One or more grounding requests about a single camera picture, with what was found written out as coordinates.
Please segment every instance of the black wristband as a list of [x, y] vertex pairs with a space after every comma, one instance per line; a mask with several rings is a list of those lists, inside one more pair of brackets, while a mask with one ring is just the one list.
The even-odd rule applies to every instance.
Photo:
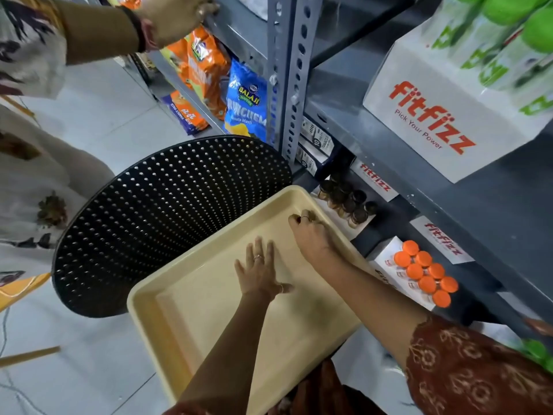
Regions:
[[142, 23], [138, 16], [129, 8], [120, 5], [116, 8], [121, 9], [129, 18], [130, 22], [135, 27], [138, 36], [138, 49], [137, 52], [144, 52], [146, 50], [146, 38], [144, 37], [144, 32], [142, 31]]

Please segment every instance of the forearm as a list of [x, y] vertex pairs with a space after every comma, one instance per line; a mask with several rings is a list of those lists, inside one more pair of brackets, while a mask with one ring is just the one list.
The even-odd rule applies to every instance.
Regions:
[[263, 294], [242, 297], [180, 401], [196, 402], [213, 415], [245, 414], [268, 306], [269, 300]]
[[67, 41], [67, 64], [127, 55], [138, 49], [135, 27], [120, 9], [54, 0]]
[[322, 258], [315, 270], [405, 368], [412, 334], [427, 319], [428, 310], [334, 252]]

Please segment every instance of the clothing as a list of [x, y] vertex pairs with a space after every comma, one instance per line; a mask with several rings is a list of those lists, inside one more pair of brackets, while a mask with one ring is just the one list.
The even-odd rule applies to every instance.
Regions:
[[[65, 30], [50, 0], [0, 0], [0, 94], [55, 97]], [[49, 272], [63, 230], [113, 173], [0, 106], [0, 286]]]
[[[521, 353], [436, 315], [415, 329], [404, 373], [425, 415], [553, 413], [553, 375]], [[206, 412], [177, 403], [164, 415], [181, 414]], [[268, 412], [288, 414], [384, 412], [361, 392], [342, 386], [325, 360]]]

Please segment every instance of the hand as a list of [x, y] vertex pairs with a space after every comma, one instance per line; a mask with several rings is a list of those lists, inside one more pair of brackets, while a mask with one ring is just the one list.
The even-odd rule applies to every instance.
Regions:
[[213, 0], [142, 0], [135, 13], [152, 22], [154, 42], [163, 48], [184, 38], [218, 9]]
[[336, 249], [326, 227], [319, 221], [310, 218], [309, 210], [301, 211], [301, 216], [292, 214], [288, 223], [294, 233], [301, 254], [314, 268], [329, 253], [336, 254]]
[[262, 293], [269, 301], [280, 293], [289, 293], [293, 290], [291, 284], [280, 284], [277, 281], [274, 266], [274, 244], [267, 243], [267, 256], [263, 254], [261, 238], [255, 239], [255, 247], [248, 244], [245, 250], [245, 269], [238, 259], [234, 268], [238, 275], [242, 295]]

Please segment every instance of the plastic tray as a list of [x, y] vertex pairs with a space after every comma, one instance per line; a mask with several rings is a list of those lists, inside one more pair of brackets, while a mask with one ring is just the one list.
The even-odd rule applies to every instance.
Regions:
[[289, 186], [170, 262], [130, 292], [127, 305], [171, 402], [176, 402], [240, 300], [234, 260], [256, 236], [275, 243], [277, 279], [296, 287], [269, 306], [261, 333], [249, 415], [262, 415], [359, 326], [356, 315], [302, 257], [287, 222], [310, 209], [354, 265], [367, 262], [314, 199]]

